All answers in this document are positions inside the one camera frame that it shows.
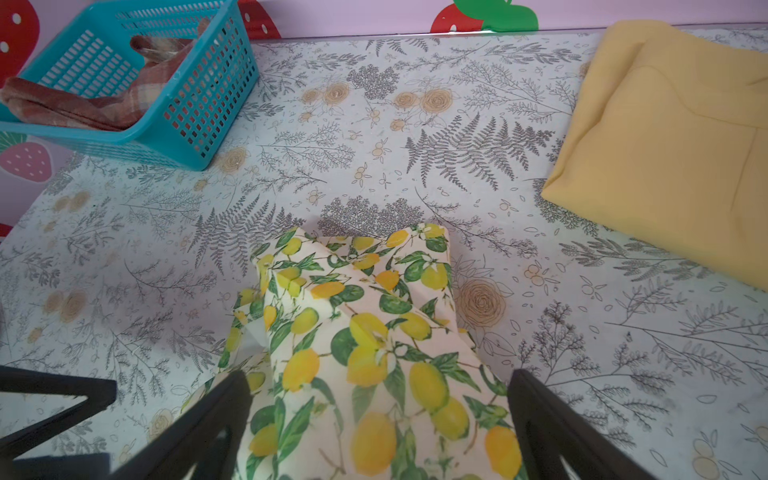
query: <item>red strawberry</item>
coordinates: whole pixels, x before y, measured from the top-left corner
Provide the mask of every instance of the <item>red strawberry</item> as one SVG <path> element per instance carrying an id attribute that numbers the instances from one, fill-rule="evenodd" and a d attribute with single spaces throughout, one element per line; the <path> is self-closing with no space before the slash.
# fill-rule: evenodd
<path id="1" fill-rule="evenodd" d="M 270 14 L 266 13 L 257 0 L 238 0 L 237 6 L 240 7 L 240 14 L 243 16 L 243 23 L 250 40 L 282 38 Z"/>
<path id="2" fill-rule="evenodd" d="M 40 22 L 29 0 L 0 1 L 0 88 L 22 70 L 39 35 Z"/>
<path id="3" fill-rule="evenodd" d="M 475 20 L 461 13 L 452 3 L 442 9 L 432 23 L 430 33 L 446 33 L 447 31 L 480 31 L 482 20 Z"/>
<path id="4" fill-rule="evenodd" d="M 27 136 L 23 134 L 0 132 L 0 167 L 26 180 L 38 183 L 48 181 L 53 173 L 48 150 L 26 140 Z"/>

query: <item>lemon print fabric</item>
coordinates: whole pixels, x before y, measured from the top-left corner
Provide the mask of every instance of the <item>lemon print fabric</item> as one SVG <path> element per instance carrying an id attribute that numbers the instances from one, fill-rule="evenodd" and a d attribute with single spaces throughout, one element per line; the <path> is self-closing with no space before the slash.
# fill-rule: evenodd
<path id="1" fill-rule="evenodd" d="M 220 374 L 184 407 L 246 372 L 235 478 L 525 478 L 506 386 L 456 326 L 447 235 L 295 229 L 253 252 Z M 266 352 L 242 359 L 251 333 Z"/>

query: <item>basket rim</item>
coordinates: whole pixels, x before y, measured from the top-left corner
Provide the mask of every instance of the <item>basket rim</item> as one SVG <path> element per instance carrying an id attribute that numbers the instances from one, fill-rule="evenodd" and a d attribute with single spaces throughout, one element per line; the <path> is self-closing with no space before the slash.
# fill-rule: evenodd
<path id="1" fill-rule="evenodd" d="M 87 130 L 84 128 L 75 128 L 75 127 L 54 127 L 52 125 L 39 125 L 39 124 L 27 124 L 24 122 L 11 122 L 11 121 L 0 121 L 0 131 L 7 131 L 10 133 L 15 134 L 27 134 L 31 135 L 33 137 L 52 137 L 52 138 L 64 138 L 64 139 L 72 139 L 72 140 L 80 140 L 80 141 L 101 141 L 104 143 L 110 143 L 110 144 L 126 144 L 130 141 L 133 141 L 136 137 L 143 134 L 152 124 L 154 113 L 157 112 L 161 108 L 161 104 L 166 103 L 167 101 L 170 101 L 170 93 L 172 90 L 176 88 L 178 83 L 186 78 L 190 73 L 191 70 L 194 69 L 194 64 L 196 63 L 196 60 L 199 57 L 199 54 L 204 51 L 203 45 L 208 43 L 210 38 L 214 35 L 214 32 L 220 27 L 220 25 L 224 22 L 224 19 L 227 15 L 227 12 L 230 9 L 230 6 L 235 3 L 237 4 L 237 0 L 160 0 L 157 2 L 156 5 L 150 8 L 166 8 L 166 7 L 174 7 L 179 5 L 189 5 L 189 4 L 195 4 L 195 3 L 209 3 L 213 4 L 214 2 L 220 2 L 221 5 L 219 7 L 218 12 L 215 14 L 215 16 L 211 19 L 210 25 L 208 25 L 208 28 L 206 28 L 205 32 L 196 39 L 195 45 L 192 47 L 190 52 L 187 54 L 187 57 L 184 59 L 184 61 L 181 62 L 181 65 L 176 69 L 174 74 L 170 77 L 170 80 L 165 84 L 163 87 L 163 90 L 161 90 L 160 94 L 157 96 L 157 100 L 147 109 L 147 111 L 144 112 L 144 115 L 141 116 L 141 119 L 137 121 L 135 124 L 131 125 L 129 128 L 126 128 L 123 131 L 103 131 L 103 130 Z M 58 35 L 64 35 L 67 33 L 67 31 L 71 28 L 73 28 L 72 25 L 76 23 L 77 20 L 80 19 L 80 17 L 83 17 L 87 15 L 91 10 L 93 9 L 100 9 L 100 8 L 108 8 L 111 5 L 126 3 L 125 0 L 110 0 L 108 2 L 99 2 L 95 3 L 93 5 L 89 5 L 88 7 L 84 8 L 82 12 L 80 12 L 75 18 L 72 19 L 72 21 L 65 27 L 64 30 L 62 30 Z M 51 42 L 46 45 L 45 48 L 40 50 L 40 52 L 35 56 L 35 58 L 29 62 L 29 64 L 19 73 L 19 76 L 23 78 L 24 73 L 32 68 L 35 63 L 43 57 L 43 54 L 53 46 L 55 43 L 55 38 L 51 40 Z"/>

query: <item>black object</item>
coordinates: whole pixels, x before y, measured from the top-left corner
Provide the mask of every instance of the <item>black object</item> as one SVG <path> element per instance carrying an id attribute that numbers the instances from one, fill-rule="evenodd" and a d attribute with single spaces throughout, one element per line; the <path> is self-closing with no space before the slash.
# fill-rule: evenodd
<path id="1" fill-rule="evenodd" d="M 87 396 L 76 406 L 0 439 L 0 478 L 14 480 L 174 480 L 186 476 L 194 465 L 193 480 L 229 480 L 251 403 L 245 375 L 231 373 L 150 445 L 109 475 L 109 455 L 104 453 L 13 459 L 106 409 L 117 394 L 114 380 L 0 367 L 0 391 Z"/>
<path id="2" fill-rule="evenodd" d="M 583 480 L 654 480 L 530 372 L 512 373 L 507 400 L 530 480 L 568 480 L 562 458 Z"/>

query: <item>table surface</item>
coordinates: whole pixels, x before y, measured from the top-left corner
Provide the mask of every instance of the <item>table surface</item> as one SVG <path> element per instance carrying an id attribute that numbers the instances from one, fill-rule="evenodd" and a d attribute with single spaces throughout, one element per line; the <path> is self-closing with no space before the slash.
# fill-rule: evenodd
<path id="1" fill-rule="evenodd" d="M 767 30 L 691 32 L 768 51 Z M 535 372 L 661 478 L 766 478 L 768 294 L 539 195 L 600 38 L 255 44 L 260 83 L 206 171 L 75 155 L 0 246 L 0 364 L 119 395 L 30 455 L 117 467 L 178 416 L 258 282 L 254 244 L 436 220 L 458 304 L 488 298 L 458 319 L 499 377 Z M 5 394 L 0 435 L 69 404 Z"/>

